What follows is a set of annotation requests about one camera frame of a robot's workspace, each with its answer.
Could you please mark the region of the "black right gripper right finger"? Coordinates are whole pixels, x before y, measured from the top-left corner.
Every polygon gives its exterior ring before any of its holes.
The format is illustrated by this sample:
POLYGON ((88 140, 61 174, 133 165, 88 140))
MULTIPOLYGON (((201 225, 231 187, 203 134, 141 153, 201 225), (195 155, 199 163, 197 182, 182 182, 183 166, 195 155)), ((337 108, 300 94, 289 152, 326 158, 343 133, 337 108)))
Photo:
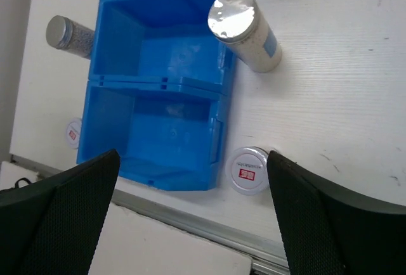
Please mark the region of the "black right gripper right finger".
POLYGON ((405 274, 405 207, 271 151, 267 172, 291 274, 405 274))

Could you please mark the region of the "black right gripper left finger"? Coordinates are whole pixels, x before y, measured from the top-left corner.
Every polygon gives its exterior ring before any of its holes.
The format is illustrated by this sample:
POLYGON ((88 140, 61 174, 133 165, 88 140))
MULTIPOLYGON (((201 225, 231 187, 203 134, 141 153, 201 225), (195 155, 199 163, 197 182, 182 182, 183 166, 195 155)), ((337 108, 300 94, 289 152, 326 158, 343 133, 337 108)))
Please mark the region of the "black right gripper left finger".
POLYGON ((117 181, 116 150, 1 191, 1 274, 87 274, 117 181))

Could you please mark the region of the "white-lid spice jar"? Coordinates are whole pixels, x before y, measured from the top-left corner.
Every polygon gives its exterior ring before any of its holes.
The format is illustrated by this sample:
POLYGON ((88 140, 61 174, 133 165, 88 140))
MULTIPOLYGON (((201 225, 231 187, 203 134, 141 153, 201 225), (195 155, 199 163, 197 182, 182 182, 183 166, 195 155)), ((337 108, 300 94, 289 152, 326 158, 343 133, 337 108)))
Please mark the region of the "white-lid spice jar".
POLYGON ((238 193, 253 196, 269 186, 268 152, 256 146, 238 148, 227 158, 225 174, 238 193))
POLYGON ((70 148, 76 150, 79 147, 81 135, 82 119, 73 118, 67 125, 65 130, 65 140, 70 148))

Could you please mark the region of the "silver-lid shaker blue label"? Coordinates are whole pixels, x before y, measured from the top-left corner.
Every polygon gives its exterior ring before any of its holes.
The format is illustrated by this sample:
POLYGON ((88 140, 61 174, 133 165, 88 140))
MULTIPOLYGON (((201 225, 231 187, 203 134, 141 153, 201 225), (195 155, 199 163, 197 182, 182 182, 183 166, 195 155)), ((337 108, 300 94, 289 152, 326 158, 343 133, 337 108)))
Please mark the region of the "silver-lid shaker blue label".
POLYGON ((252 71, 266 73, 280 63, 282 48, 256 0, 215 0, 207 24, 252 71))

